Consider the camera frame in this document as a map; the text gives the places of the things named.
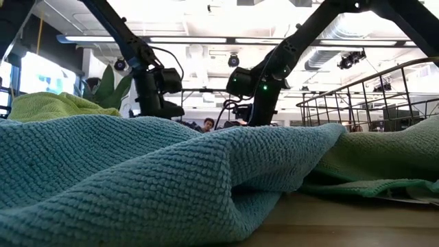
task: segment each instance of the teal towel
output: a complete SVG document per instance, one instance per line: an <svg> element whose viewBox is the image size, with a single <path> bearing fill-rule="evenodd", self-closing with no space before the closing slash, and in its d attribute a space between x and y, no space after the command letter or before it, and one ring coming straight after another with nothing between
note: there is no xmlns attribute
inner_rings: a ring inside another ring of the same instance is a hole
<svg viewBox="0 0 439 247"><path fill-rule="evenodd" d="M145 117L0 122L0 246L192 246L248 237L345 128L200 134Z"/></svg>

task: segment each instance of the security camera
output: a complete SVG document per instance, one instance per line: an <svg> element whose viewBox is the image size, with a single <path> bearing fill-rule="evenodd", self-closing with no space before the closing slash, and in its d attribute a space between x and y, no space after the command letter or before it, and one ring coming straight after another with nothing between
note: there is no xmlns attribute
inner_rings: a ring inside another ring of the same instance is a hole
<svg viewBox="0 0 439 247"><path fill-rule="evenodd" d="M337 66L340 69L350 69L354 64L359 63L360 60L367 58L366 52L364 51L353 51L349 54L342 56L342 60Z"/></svg>
<svg viewBox="0 0 439 247"><path fill-rule="evenodd" d="M123 58L118 58L115 62L115 70L116 71L124 71L126 68L126 62Z"/></svg>
<svg viewBox="0 0 439 247"><path fill-rule="evenodd" d="M230 58L228 59L228 66L229 67L238 67L239 65L239 58L237 54L231 54Z"/></svg>

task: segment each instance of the towel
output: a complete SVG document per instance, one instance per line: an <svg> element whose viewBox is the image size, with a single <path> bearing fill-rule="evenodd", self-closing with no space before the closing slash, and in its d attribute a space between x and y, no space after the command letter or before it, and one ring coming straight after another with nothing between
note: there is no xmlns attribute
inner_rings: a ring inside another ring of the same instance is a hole
<svg viewBox="0 0 439 247"><path fill-rule="evenodd" d="M240 241L344 132L328 124L201 134L105 115L0 121L0 246Z"/></svg>
<svg viewBox="0 0 439 247"><path fill-rule="evenodd" d="M46 121L84 114L120 116L117 109L104 109L81 97L68 93L56 95L44 92L17 97L12 102L12 110L8 119L21 122Z"/></svg>
<svg viewBox="0 0 439 247"><path fill-rule="evenodd" d="M389 199L416 199L427 192L434 197L439 193L439 116L400 132L342 135L301 189Z"/></svg>

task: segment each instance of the person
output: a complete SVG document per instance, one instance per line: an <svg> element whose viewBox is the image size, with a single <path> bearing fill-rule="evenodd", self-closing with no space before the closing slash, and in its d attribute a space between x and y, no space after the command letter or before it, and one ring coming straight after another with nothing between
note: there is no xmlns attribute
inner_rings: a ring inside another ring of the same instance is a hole
<svg viewBox="0 0 439 247"><path fill-rule="evenodd" d="M210 132L215 125L215 121L210 117L204 120L204 127L202 128L204 133Z"/></svg>

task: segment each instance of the window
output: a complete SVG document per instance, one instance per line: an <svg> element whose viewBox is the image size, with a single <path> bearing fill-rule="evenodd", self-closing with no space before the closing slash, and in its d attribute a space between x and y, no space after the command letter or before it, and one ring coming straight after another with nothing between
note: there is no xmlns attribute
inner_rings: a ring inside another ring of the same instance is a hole
<svg viewBox="0 0 439 247"><path fill-rule="evenodd" d="M1 86L3 88L8 88L11 85L11 72L12 65L7 62L2 62L0 66L0 77L2 79ZM0 106L8 106L9 104L9 93L2 90L0 91ZM7 110L0 109L0 115L7 114Z"/></svg>
<svg viewBox="0 0 439 247"><path fill-rule="evenodd" d="M12 65L9 62L2 62L0 66L0 77L1 79L3 79L2 87L6 87L6 88L10 87L11 72L12 72Z"/></svg>
<svg viewBox="0 0 439 247"><path fill-rule="evenodd" d="M73 94L76 81L74 72L30 52L22 58L21 64L20 91Z"/></svg>

